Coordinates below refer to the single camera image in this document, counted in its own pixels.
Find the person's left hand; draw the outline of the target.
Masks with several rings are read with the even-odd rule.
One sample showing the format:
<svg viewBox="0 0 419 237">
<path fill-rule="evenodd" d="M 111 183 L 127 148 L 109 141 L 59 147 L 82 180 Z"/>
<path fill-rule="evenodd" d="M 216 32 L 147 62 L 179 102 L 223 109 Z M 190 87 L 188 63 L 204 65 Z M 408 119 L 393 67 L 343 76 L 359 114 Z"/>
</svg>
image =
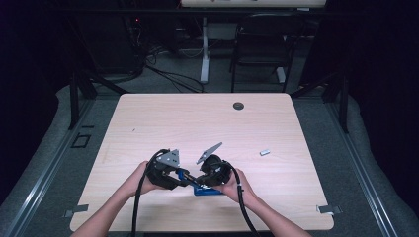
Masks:
<svg viewBox="0 0 419 237">
<path fill-rule="evenodd" d="M 142 195 L 158 189 L 158 186 L 152 184 L 144 174 L 147 164 L 147 161 L 141 162 L 133 173 L 126 179 L 126 191 L 130 197 L 133 197 L 136 194 L 139 183 L 142 183 L 140 189 L 140 193 Z"/>
</svg>

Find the dark computer cabinet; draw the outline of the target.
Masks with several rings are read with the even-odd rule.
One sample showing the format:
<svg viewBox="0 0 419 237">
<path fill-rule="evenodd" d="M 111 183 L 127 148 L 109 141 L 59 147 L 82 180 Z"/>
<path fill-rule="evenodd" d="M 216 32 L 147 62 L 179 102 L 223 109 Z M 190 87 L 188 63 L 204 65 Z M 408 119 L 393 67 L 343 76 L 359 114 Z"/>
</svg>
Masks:
<svg viewBox="0 0 419 237">
<path fill-rule="evenodd" d="M 76 18 L 96 70 L 101 74 L 134 74 L 143 57 L 135 51 L 123 17 L 83 15 Z"/>
</svg>

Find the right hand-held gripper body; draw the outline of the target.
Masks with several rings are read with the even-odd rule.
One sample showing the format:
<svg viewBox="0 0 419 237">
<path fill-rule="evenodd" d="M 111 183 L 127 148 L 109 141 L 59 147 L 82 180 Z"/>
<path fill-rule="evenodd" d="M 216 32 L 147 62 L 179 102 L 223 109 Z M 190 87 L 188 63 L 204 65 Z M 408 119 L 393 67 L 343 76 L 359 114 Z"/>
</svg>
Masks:
<svg viewBox="0 0 419 237">
<path fill-rule="evenodd" d="M 209 181 L 216 182 L 216 185 L 222 185 L 230 179 L 230 164 L 224 160 L 221 160 L 214 152 L 222 145 L 218 143 L 209 149 L 205 150 L 197 164 L 201 165 L 200 170 L 203 175 L 209 176 Z"/>
</svg>

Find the white desk leg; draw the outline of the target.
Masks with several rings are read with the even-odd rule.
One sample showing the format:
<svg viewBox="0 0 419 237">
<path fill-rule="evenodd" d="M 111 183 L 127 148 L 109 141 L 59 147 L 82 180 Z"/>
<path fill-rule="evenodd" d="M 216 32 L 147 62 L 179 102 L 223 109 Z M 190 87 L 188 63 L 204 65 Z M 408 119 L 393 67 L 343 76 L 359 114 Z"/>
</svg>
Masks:
<svg viewBox="0 0 419 237">
<path fill-rule="evenodd" d="M 203 60 L 202 60 L 200 81 L 203 84 L 207 84 L 207 82 L 209 81 L 210 57 L 209 57 L 208 22 L 206 18 L 203 18 L 202 37 L 203 37 Z"/>
</svg>

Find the metal floor rail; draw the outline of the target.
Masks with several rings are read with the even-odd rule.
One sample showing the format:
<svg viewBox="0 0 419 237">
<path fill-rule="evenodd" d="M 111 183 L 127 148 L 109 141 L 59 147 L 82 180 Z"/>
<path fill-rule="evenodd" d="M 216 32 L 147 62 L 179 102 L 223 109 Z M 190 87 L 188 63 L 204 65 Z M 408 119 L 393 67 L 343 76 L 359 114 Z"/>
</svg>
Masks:
<svg viewBox="0 0 419 237">
<path fill-rule="evenodd" d="M 343 140 L 346 149 L 349 153 L 349 162 L 351 163 L 352 169 L 357 177 L 358 183 L 364 193 L 364 197 L 370 207 L 370 210 L 376 220 L 377 226 L 383 237 L 399 237 L 397 231 L 394 228 L 392 221 L 379 197 L 377 190 L 372 183 L 372 180 L 367 173 L 366 167 L 361 159 L 361 156 L 350 136 L 341 127 L 338 120 L 338 110 L 333 104 L 326 104 L 326 110 L 333 120 L 335 128 L 338 130 L 339 136 Z"/>
<path fill-rule="evenodd" d="M 54 179 L 80 123 L 94 102 L 82 103 L 79 120 L 69 129 L 69 105 L 60 103 L 50 128 L 15 187 L 0 205 L 0 237 L 19 237 Z"/>
</svg>

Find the black frame post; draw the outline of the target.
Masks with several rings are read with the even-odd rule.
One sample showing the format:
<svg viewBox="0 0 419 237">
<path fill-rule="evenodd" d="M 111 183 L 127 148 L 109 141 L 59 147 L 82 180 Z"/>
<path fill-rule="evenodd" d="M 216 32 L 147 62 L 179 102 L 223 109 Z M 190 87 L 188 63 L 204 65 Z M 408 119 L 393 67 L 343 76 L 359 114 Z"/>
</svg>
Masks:
<svg viewBox="0 0 419 237">
<path fill-rule="evenodd" d="M 73 129 L 79 121 L 79 100 L 78 100 L 78 85 L 77 77 L 73 74 L 69 83 L 70 90 L 70 125 L 69 130 Z"/>
<path fill-rule="evenodd" d="M 343 76 L 341 80 L 339 123 L 342 130 L 345 133 L 348 133 L 347 112 L 348 112 L 348 80 L 345 76 Z"/>
</svg>

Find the white desk top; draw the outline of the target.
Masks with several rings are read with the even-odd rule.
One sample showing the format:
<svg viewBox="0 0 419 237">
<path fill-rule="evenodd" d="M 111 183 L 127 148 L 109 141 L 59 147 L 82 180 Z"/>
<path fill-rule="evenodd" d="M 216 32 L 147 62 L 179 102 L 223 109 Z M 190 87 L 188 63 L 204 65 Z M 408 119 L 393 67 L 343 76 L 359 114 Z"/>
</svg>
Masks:
<svg viewBox="0 0 419 237">
<path fill-rule="evenodd" d="M 183 7 L 195 8 L 322 8 L 327 0 L 181 0 Z"/>
</svg>

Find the grey tape piece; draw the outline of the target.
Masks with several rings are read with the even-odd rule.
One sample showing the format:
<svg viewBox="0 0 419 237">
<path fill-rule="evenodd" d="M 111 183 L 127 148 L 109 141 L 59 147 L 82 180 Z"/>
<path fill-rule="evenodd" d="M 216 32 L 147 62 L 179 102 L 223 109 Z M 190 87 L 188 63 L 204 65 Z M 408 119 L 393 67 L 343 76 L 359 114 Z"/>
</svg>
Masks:
<svg viewBox="0 0 419 237">
<path fill-rule="evenodd" d="M 71 218 L 75 213 L 85 212 L 85 211 L 88 210 L 88 208 L 89 208 L 88 204 L 77 205 L 77 206 L 73 207 L 72 209 L 65 210 L 64 213 L 63 213 L 63 217 L 64 218 Z"/>
<path fill-rule="evenodd" d="M 343 212 L 342 208 L 338 205 L 318 205 L 316 210 L 321 214 L 336 215 Z"/>
</svg>

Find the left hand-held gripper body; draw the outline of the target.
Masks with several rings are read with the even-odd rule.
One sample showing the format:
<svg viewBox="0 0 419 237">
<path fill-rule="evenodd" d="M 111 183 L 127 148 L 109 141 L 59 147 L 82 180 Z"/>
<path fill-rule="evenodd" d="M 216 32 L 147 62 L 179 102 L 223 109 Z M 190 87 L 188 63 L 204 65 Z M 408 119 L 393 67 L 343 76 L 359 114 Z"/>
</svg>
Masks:
<svg viewBox="0 0 419 237">
<path fill-rule="evenodd" d="M 179 150 L 161 149 L 157 151 L 147 164 L 145 175 L 149 181 L 161 188 L 174 190 L 172 172 L 180 169 Z"/>
</svg>

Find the black folding chair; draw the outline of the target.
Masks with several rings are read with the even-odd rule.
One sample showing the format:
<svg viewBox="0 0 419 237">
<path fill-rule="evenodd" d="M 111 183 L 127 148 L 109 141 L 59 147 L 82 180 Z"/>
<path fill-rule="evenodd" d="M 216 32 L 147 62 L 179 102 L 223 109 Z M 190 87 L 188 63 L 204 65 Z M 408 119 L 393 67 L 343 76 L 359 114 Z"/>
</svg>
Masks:
<svg viewBox="0 0 419 237">
<path fill-rule="evenodd" d="M 231 91 L 235 90 L 236 67 L 272 67 L 283 69 L 282 91 L 288 86 L 296 43 L 305 28 L 305 21 L 296 15 L 252 14 L 244 17 L 235 30 L 234 48 L 229 71 Z"/>
</svg>

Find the person's right hand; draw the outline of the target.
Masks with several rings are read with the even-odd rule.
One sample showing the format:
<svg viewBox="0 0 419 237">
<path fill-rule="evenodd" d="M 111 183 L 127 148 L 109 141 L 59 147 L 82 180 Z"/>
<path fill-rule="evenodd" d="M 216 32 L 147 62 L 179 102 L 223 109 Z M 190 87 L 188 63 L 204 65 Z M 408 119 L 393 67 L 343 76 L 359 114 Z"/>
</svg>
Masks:
<svg viewBox="0 0 419 237">
<path fill-rule="evenodd" d="M 230 179 L 226 184 L 215 186 L 214 188 L 236 202 L 239 202 L 239 191 L 242 191 L 243 203 L 246 207 L 249 207 L 256 201 L 257 196 L 245 174 L 240 169 L 230 172 Z"/>
</svg>

